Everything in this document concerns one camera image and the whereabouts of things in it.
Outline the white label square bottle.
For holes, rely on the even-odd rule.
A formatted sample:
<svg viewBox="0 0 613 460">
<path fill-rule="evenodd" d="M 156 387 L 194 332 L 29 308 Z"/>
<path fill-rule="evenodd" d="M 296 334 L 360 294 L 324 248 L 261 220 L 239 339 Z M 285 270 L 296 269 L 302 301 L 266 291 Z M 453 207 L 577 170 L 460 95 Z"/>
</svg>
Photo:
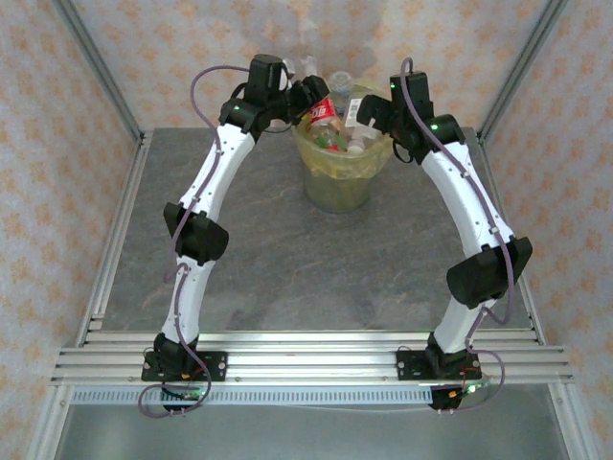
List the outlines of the white label square bottle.
<svg viewBox="0 0 613 460">
<path fill-rule="evenodd" d="M 361 103 L 362 98 L 351 99 L 346 110 L 345 118 L 345 130 L 349 135 L 347 152 L 355 155 L 372 147 L 381 137 L 378 130 L 371 126 L 360 124 L 357 121 L 357 113 Z"/>
</svg>

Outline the red label cola bottle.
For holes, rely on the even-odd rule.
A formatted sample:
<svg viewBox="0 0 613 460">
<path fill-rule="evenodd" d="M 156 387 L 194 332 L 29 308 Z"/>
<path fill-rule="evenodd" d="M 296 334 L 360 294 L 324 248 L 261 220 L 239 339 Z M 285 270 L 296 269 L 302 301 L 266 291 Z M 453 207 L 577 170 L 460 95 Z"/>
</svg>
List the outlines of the red label cola bottle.
<svg viewBox="0 0 613 460">
<path fill-rule="evenodd" d="M 309 111 L 306 132 L 312 139 L 331 138 L 336 134 L 337 116 L 330 97 L 324 98 Z"/>
</svg>

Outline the green label bottle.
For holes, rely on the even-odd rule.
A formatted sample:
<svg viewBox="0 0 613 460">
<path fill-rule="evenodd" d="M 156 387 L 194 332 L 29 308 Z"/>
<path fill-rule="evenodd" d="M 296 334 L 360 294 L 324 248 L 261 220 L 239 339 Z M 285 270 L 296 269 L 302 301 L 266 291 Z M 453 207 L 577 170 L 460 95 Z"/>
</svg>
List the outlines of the green label bottle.
<svg viewBox="0 0 613 460">
<path fill-rule="evenodd" d="M 314 138 L 314 144 L 323 150 L 346 151 L 348 148 L 347 139 L 340 134 L 331 136 L 320 134 Z"/>
</svg>

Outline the translucent yellow-green plastic bin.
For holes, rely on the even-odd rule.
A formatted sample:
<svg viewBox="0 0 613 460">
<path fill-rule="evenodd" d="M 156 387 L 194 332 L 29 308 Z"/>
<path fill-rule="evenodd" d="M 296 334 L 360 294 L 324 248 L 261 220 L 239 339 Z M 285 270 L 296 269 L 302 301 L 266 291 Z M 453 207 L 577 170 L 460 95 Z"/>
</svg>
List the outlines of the translucent yellow-green plastic bin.
<svg viewBox="0 0 613 460">
<path fill-rule="evenodd" d="M 367 82 L 372 88 L 376 87 L 367 80 L 361 81 Z M 302 164 L 306 196 L 319 209 L 330 213 L 346 213 L 358 209 L 368 200 L 370 185 L 376 175 L 367 179 L 338 180 L 311 172 L 303 159 Z"/>
</svg>

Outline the small circuit board green light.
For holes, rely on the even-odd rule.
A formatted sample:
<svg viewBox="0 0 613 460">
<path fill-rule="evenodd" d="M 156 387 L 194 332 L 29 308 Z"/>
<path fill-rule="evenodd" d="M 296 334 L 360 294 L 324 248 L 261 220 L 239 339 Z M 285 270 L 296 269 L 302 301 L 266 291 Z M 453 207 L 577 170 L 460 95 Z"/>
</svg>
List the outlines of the small circuit board green light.
<svg viewBox="0 0 613 460">
<path fill-rule="evenodd" d="M 472 384 L 469 384 L 466 387 L 456 388 L 456 389 L 450 390 L 447 393 L 447 396 L 450 399 L 459 399 L 460 400 L 460 399 L 466 397 L 467 395 L 473 394 L 476 391 L 478 391 L 480 389 L 483 389 L 483 388 L 487 388 L 487 387 L 489 387 L 488 383 L 472 383 Z"/>
<path fill-rule="evenodd" d="M 201 391 L 199 389 L 187 390 L 187 389 L 170 389 L 168 387 L 162 388 L 162 393 L 169 399 L 174 401 L 194 401 L 197 402 L 201 398 Z"/>
</svg>

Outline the grey metal shelf panel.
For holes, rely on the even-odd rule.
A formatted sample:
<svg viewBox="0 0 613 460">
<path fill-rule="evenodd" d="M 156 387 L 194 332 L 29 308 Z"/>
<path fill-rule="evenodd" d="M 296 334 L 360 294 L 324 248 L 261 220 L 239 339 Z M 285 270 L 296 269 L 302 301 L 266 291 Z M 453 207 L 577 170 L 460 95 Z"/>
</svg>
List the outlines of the grey metal shelf panel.
<svg viewBox="0 0 613 460">
<path fill-rule="evenodd" d="M 74 406 L 55 460 L 569 460 L 556 422 L 525 402 L 426 410 L 208 406 L 153 420 Z"/>
</svg>

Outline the aluminium frame post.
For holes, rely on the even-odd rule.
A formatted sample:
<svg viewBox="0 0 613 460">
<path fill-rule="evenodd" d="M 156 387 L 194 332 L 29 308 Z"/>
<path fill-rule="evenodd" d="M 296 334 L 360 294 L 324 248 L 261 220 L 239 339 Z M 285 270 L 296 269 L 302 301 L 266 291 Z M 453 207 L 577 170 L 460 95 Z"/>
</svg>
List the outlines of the aluminium frame post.
<svg viewBox="0 0 613 460">
<path fill-rule="evenodd" d="M 73 393 L 72 385 L 49 387 L 26 454 L 26 460 L 55 459 Z"/>
<path fill-rule="evenodd" d="M 578 386 L 552 383 L 549 391 L 569 460 L 601 460 Z"/>
<path fill-rule="evenodd" d="M 81 54 L 88 63 L 93 74 L 97 78 L 102 91 L 105 93 L 111 105 L 115 108 L 119 118 L 133 141 L 138 145 L 144 138 L 135 116 L 130 110 L 124 95 L 107 66 L 101 51 L 90 34 L 86 24 L 80 17 L 79 11 L 73 0 L 51 0 L 59 16 L 66 25 L 69 33 L 75 39 Z"/>
<path fill-rule="evenodd" d="M 511 105 L 523 80 L 535 64 L 540 50 L 555 28 L 568 2 L 569 0 L 547 0 L 543 12 L 536 20 L 485 120 L 477 130 L 477 139 L 481 146 L 485 146 L 493 137 L 495 129 Z"/>
</svg>

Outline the aluminium table side rail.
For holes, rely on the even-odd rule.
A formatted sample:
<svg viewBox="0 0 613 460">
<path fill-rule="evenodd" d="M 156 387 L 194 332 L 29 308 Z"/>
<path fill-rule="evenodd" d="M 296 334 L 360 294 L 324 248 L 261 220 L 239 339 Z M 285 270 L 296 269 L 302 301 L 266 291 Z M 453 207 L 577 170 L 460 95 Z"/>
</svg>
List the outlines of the aluminium table side rail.
<svg viewBox="0 0 613 460">
<path fill-rule="evenodd" d="M 482 170 L 487 176 L 488 191 L 495 203 L 496 209 L 502 213 L 502 217 L 508 225 L 512 224 L 512 219 L 509 212 L 503 204 L 502 194 L 498 185 L 498 180 L 495 178 L 491 161 L 488 158 L 486 143 L 481 139 L 480 133 L 475 131 L 475 142 L 478 147 L 479 157 L 482 164 Z M 527 264 L 522 274 L 518 278 L 512 296 L 512 315 L 510 322 L 506 325 L 511 329 L 530 329 L 534 335 L 534 340 L 538 345 L 546 345 L 547 339 L 543 331 L 542 323 L 538 316 L 533 290 L 530 283 L 531 266 Z"/>
<path fill-rule="evenodd" d="M 113 286 L 125 235 L 133 211 L 142 174 L 148 158 L 153 131 L 146 131 L 137 142 L 132 162 L 125 175 L 120 198 L 107 235 L 98 271 L 90 292 L 79 332 L 75 342 L 77 348 L 82 348 L 90 331 L 91 323 L 101 323 L 107 307 L 107 302 Z"/>
</svg>

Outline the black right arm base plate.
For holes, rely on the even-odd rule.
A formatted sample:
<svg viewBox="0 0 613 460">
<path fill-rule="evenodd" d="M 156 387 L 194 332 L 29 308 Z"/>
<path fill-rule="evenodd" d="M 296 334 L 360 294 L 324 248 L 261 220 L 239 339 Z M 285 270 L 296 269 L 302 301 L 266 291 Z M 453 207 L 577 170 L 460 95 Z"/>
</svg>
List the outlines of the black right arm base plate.
<svg viewBox="0 0 613 460">
<path fill-rule="evenodd" d="M 467 351 L 439 355 L 432 350 L 396 351 L 399 380 L 480 380 L 478 356 Z"/>
</svg>

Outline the aluminium mounting rail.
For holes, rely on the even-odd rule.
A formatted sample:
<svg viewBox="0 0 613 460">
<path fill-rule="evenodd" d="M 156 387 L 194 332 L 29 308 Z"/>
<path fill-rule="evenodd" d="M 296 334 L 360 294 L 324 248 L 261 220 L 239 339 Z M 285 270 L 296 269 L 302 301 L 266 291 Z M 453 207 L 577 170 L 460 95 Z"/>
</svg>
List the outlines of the aluminium mounting rail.
<svg viewBox="0 0 613 460">
<path fill-rule="evenodd" d="M 417 332 L 204 333 L 197 347 L 228 355 L 228 385 L 397 383 L 396 353 L 422 350 Z M 82 346 L 59 352 L 57 384 L 137 384 L 150 333 L 94 332 Z M 528 329 L 481 330 L 474 338 L 486 375 L 508 384 L 570 382 L 576 374 L 561 346 L 537 341 Z"/>
</svg>

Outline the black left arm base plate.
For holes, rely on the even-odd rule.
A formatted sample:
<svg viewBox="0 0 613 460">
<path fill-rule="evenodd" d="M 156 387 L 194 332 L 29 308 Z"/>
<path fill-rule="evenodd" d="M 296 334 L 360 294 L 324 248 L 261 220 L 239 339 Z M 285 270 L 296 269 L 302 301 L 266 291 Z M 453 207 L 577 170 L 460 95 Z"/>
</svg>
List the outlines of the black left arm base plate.
<svg viewBox="0 0 613 460">
<path fill-rule="evenodd" d="M 213 382 L 225 381 L 228 365 L 226 352 L 197 351 L 196 354 L 205 365 L 208 374 L 189 354 L 170 359 L 161 357 L 154 351 L 146 351 L 141 380 L 152 382 L 193 382 L 207 379 Z"/>
</svg>

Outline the aluminium lower frame post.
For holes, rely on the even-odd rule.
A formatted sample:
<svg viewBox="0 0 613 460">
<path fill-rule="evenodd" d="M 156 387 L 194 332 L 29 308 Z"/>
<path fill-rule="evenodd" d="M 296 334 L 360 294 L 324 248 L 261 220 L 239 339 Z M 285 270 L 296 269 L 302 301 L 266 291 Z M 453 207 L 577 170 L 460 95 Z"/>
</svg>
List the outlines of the aluminium lower frame post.
<svg viewBox="0 0 613 460">
<path fill-rule="evenodd" d="M 578 386 L 552 383 L 549 391 L 569 460 L 601 460 Z"/>
<path fill-rule="evenodd" d="M 55 459 L 73 393 L 72 385 L 49 387 L 26 454 L 26 460 Z"/>
</svg>

